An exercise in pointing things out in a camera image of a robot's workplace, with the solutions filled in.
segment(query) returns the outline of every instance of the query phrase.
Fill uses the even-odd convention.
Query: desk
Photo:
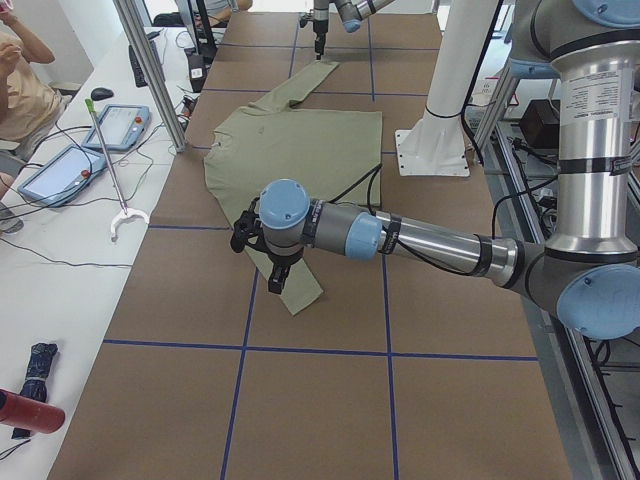
[[[292,317],[229,248],[202,158],[231,112],[314,61],[298,20],[232,17],[187,132],[194,155],[174,162],[50,480],[571,478],[518,296],[310,249],[325,294]],[[301,107],[382,111],[384,209],[486,234],[480,168],[398,173],[394,132],[424,111],[436,19],[330,25],[341,65]]]
[[[155,40],[169,95],[174,105],[191,90],[187,61],[177,46],[190,43],[184,29],[164,29]],[[149,106],[151,123],[145,132],[148,138],[153,128],[162,122],[148,87],[136,88],[127,55],[127,39],[122,36],[86,81],[78,95],[58,122],[61,128],[90,125],[91,119],[84,104],[95,87],[108,87],[115,96],[97,102],[96,109],[109,103],[141,104]],[[86,131],[71,133],[80,142]],[[32,158],[32,162],[45,163],[70,143],[63,135],[46,141]],[[146,178],[129,202],[134,207],[151,213],[165,183],[174,152],[165,129],[160,128],[142,148],[142,153],[153,158]],[[114,161],[122,155],[114,155]],[[126,166],[116,167],[125,195],[130,196],[141,175],[150,164],[144,156],[133,153]],[[20,185],[33,169],[25,169],[17,178]],[[17,245],[29,247],[50,258],[74,263],[95,262],[132,264],[146,232],[140,219],[119,227],[119,239],[109,239],[111,220],[119,211],[115,190],[108,173],[96,178],[72,204],[108,197],[85,206],[66,206],[56,210],[44,209],[23,218],[24,228],[15,235],[3,238]],[[16,213],[34,210],[34,207],[15,207],[22,199],[8,192],[3,200]],[[59,354],[54,360],[52,374],[47,381],[49,402],[61,407],[67,414],[64,426],[50,435],[38,434],[30,444],[18,449],[0,466],[2,478],[41,480],[46,478],[60,449],[82,389],[93,365],[96,353],[109,325],[120,293],[129,275],[129,268],[69,267],[54,265],[32,253],[18,250],[0,242],[0,303],[2,304],[3,335],[0,336],[2,369],[0,386],[19,392],[22,387],[29,349],[38,342],[58,344]],[[0,425],[0,450],[15,445],[10,440],[12,428]]]

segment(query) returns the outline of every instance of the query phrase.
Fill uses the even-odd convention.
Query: robot label sticker
[[[630,121],[633,70],[624,68],[570,78],[563,82],[561,125],[619,118]]]

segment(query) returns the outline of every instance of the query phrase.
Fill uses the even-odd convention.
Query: grid line
[[[384,317],[387,333],[387,373],[389,375],[389,410],[391,414],[391,446],[393,453],[393,478],[400,480],[400,463],[398,460],[398,428],[396,422],[396,394],[393,375],[393,343],[391,340],[391,313],[389,310],[389,283],[387,277],[387,261],[382,257],[382,288],[384,296]]]
[[[465,353],[427,353],[427,352],[377,352],[375,350],[340,350],[322,348],[273,347],[260,345],[222,345],[209,343],[159,342],[149,340],[104,339],[102,343],[111,345],[129,345],[135,347],[156,348],[202,348],[208,350],[234,350],[247,352],[298,353],[312,355],[344,355],[356,357],[394,357],[394,358],[430,358],[434,360],[474,360],[502,362],[537,362],[538,357],[526,355],[476,355]]]
[[[222,231],[222,232],[228,232],[231,231],[231,227],[211,227],[211,226],[205,226],[205,225],[168,225],[168,224],[156,224],[156,223],[151,223],[149,224],[150,229],[155,229],[155,230],[214,230],[214,231]]]
[[[203,92],[216,93],[269,93],[271,90],[263,90],[256,88],[215,88],[207,87],[202,89]],[[332,92],[326,90],[314,90],[311,94],[320,95],[371,95],[371,92]],[[400,93],[400,92],[375,92],[376,95],[386,97],[427,97],[426,93]]]
[[[291,74],[293,73],[293,62],[296,58],[296,45],[298,44],[299,31],[300,31],[300,24],[296,22],[296,34],[293,37],[293,47],[291,49],[291,64],[289,65],[289,78],[291,78]]]
[[[251,301],[249,302],[249,312],[247,313],[247,324],[245,326],[244,339],[242,341],[242,351],[240,353],[240,363],[238,365],[238,376],[236,378],[236,388],[233,393],[233,404],[231,405],[229,429],[227,430],[227,441],[224,447],[224,457],[222,460],[222,468],[220,469],[220,480],[225,480],[225,477],[227,475],[227,467],[229,465],[229,455],[231,453],[231,440],[233,438],[233,429],[235,427],[236,413],[238,409],[238,400],[240,399],[240,384],[242,383],[244,360],[247,356],[247,344],[249,343],[249,331],[251,330],[253,307],[255,306],[255,302],[256,302],[258,275],[259,275],[258,269],[256,268],[253,274],[253,287],[251,289]]]
[[[376,80],[373,74],[373,48],[371,41],[371,18],[367,18],[367,35],[369,40],[369,75],[371,75],[371,100],[376,101]]]
[[[218,46],[222,47],[236,47],[236,48],[279,48],[279,49],[287,49],[291,48],[290,45],[245,45],[241,43],[219,43]],[[315,48],[312,45],[296,45],[295,48],[300,49],[311,49]],[[439,52],[439,48],[420,48],[420,47],[330,47],[325,46],[325,50],[392,50],[392,51],[400,51],[400,52]]]

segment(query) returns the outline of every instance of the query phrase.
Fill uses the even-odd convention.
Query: brown work surface
[[[313,40],[297,14],[234,14],[50,479],[571,478],[518,296],[309,250],[325,293],[292,317],[230,250],[203,178],[214,128],[313,61]],[[398,172],[440,40],[431,15],[353,35],[332,16],[342,63],[300,108],[381,111],[383,209],[487,234],[480,167]]]
[[[385,358],[249,352],[227,478],[393,479]]]
[[[572,478],[538,365],[394,361],[402,480]]]
[[[239,359],[233,351],[103,345],[49,479],[215,477]]]

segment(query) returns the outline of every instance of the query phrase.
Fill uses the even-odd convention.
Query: white table
[[[164,29],[155,40],[160,57],[164,55],[163,70],[174,105],[178,105],[184,95],[180,87],[191,90],[186,57],[176,45],[178,35],[180,46],[191,43],[188,35],[180,34],[184,31]],[[149,88],[135,87],[127,46],[123,34],[67,108],[59,121],[61,128],[91,124],[84,99],[98,86],[110,88],[115,96],[96,102],[97,110],[110,103],[139,104],[150,108],[151,122],[143,139],[162,122]],[[86,130],[71,135],[81,142]],[[45,163],[70,143],[64,135],[59,135],[45,142],[31,162]],[[166,181],[175,151],[164,128],[160,128],[141,151],[153,158],[153,166],[129,205],[150,214]],[[121,157],[115,155],[114,162]],[[133,192],[149,164],[149,159],[133,153],[125,166],[116,167],[125,196]],[[14,185],[20,185],[34,171],[25,169]],[[21,231],[2,238],[56,260],[130,265],[136,257],[147,225],[141,219],[121,224],[117,243],[110,241],[109,226],[120,206],[115,200],[116,194],[108,172],[96,178],[71,203],[84,203],[102,197],[114,200],[38,211],[23,217],[24,227]],[[16,213],[34,209],[14,208],[23,201],[11,191],[5,195],[3,202]],[[0,478],[43,480],[53,465],[73,417],[127,280],[129,268],[74,268],[52,264],[4,242],[0,242],[0,259],[0,388],[18,393],[22,388],[31,345],[38,342],[56,343],[59,354],[47,381],[48,402],[62,408],[67,414],[67,420],[59,431],[49,435],[35,434],[31,443],[0,462]],[[18,443],[10,439],[11,432],[11,427],[0,425],[0,450]]]

